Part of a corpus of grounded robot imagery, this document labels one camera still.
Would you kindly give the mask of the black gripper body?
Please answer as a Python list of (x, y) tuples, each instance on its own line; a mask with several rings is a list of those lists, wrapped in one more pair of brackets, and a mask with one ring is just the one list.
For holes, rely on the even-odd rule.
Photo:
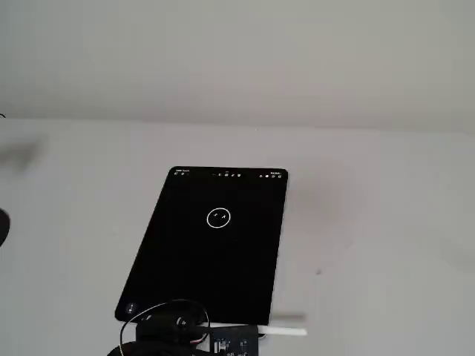
[(136, 341), (199, 344), (206, 339), (209, 330), (209, 324), (196, 315), (156, 314), (137, 324)]

